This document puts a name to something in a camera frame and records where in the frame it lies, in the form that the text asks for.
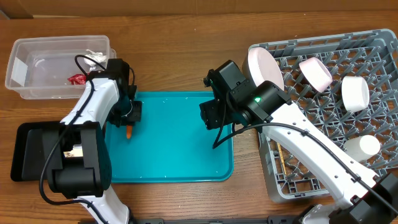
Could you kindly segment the white paper cup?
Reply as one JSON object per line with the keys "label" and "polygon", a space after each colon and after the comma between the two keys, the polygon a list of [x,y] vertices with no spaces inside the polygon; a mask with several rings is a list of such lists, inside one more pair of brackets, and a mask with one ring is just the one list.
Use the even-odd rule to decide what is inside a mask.
{"label": "white paper cup", "polygon": [[381,143],[376,137],[365,135],[347,140],[344,147],[347,155],[357,162],[363,162],[380,151]]}

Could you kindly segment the orange carrot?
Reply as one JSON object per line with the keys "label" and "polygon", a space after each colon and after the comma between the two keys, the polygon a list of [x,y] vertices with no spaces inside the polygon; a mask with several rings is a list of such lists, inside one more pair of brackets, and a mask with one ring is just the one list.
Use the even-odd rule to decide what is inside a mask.
{"label": "orange carrot", "polygon": [[131,125],[126,126],[126,137],[127,137],[127,139],[131,139],[131,137],[132,137],[132,126]]}

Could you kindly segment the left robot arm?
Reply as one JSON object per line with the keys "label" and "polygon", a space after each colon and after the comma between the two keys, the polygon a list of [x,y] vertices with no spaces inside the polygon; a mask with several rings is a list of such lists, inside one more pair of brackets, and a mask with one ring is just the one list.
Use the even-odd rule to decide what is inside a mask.
{"label": "left robot arm", "polygon": [[44,167],[39,192],[51,205],[83,205],[98,223],[135,223],[131,209],[111,186],[111,159],[103,126],[128,131],[141,120],[134,70],[111,58],[99,70],[83,72],[86,88],[56,128],[43,129]]}

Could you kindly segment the white plate with food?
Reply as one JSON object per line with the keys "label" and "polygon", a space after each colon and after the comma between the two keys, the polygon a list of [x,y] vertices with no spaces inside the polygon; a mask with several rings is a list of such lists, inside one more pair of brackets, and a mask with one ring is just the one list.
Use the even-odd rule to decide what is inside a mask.
{"label": "white plate with food", "polygon": [[250,77],[256,86],[270,81],[284,90],[282,72],[271,53],[261,47],[255,47],[248,52],[248,69]]}

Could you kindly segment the white tissue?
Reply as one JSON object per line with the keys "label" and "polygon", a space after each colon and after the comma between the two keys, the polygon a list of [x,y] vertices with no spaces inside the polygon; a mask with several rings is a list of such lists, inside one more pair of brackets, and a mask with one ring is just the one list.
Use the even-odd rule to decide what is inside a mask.
{"label": "white tissue", "polygon": [[88,53],[85,55],[86,57],[90,58],[84,58],[84,62],[90,66],[90,71],[94,71],[98,69],[98,66],[96,63],[93,62],[96,61],[102,65],[106,62],[107,56],[105,56],[102,52],[94,52],[90,49],[86,50]]}

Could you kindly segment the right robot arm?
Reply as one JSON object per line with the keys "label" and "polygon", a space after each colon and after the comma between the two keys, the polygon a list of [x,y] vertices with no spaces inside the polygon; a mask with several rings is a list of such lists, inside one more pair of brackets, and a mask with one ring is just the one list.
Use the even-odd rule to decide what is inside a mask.
{"label": "right robot arm", "polygon": [[257,129],[289,150],[333,197],[333,204],[312,205],[294,223],[391,223],[397,218],[397,177],[377,175],[350,157],[316,128],[286,92],[271,81],[253,84],[228,60],[203,79],[214,100],[200,104],[208,130],[236,123],[243,128],[213,147],[249,129]]}

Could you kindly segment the pale green bowl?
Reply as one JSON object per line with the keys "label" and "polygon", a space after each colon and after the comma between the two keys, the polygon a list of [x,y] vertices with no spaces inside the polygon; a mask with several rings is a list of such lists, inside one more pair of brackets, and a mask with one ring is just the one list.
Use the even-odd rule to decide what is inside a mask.
{"label": "pale green bowl", "polygon": [[341,95],[346,111],[355,113],[368,107],[369,88],[363,77],[344,77]]}

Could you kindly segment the red snack wrapper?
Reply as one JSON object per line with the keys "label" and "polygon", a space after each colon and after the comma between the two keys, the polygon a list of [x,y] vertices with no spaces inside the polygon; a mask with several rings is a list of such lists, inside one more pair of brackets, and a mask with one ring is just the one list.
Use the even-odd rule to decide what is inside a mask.
{"label": "red snack wrapper", "polygon": [[76,74],[68,78],[68,81],[72,85],[84,85],[86,83],[86,76],[84,74]]}

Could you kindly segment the wooden chopstick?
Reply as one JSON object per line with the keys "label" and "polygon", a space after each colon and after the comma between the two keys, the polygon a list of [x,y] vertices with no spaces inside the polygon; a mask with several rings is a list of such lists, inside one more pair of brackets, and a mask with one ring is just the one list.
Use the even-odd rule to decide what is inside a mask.
{"label": "wooden chopstick", "polygon": [[278,152],[279,152],[279,157],[280,157],[280,161],[282,163],[282,166],[284,166],[284,157],[283,157],[281,145],[279,143],[277,143],[277,149],[278,149]]}
{"label": "wooden chopstick", "polygon": [[286,173],[286,168],[285,168],[285,161],[284,161],[283,155],[280,155],[280,161],[281,161],[281,163],[282,163],[282,170],[283,170],[283,172],[284,172],[284,175],[287,175],[287,173]]}

